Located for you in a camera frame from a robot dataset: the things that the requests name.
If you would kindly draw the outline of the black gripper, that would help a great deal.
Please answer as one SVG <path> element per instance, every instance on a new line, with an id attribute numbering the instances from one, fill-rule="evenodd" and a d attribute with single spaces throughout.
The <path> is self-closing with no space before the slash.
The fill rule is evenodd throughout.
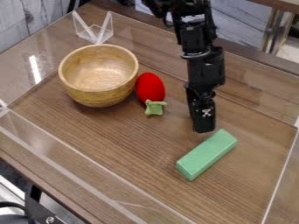
<path id="1" fill-rule="evenodd" d="M 187 60 L 189 80 L 186 94 L 193 119 L 193 128 L 198 133 L 215 130 L 217 109 L 214 91 L 226 83 L 225 50 L 210 45 L 201 50 L 186 50 L 182 58 Z"/>

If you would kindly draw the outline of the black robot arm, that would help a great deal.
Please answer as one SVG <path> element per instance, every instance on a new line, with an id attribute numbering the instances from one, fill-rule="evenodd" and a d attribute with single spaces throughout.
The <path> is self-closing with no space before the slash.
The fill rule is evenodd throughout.
<path id="1" fill-rule="evenodd" d="M 211 0 L 142 0 L 154 15 L 174 27 L 182 58 L 187 61 L 185 84 L 193 129 L 215 130 L 215 89 L 226 83 L 225 50 L 214 45 L 218 38 Z"/>

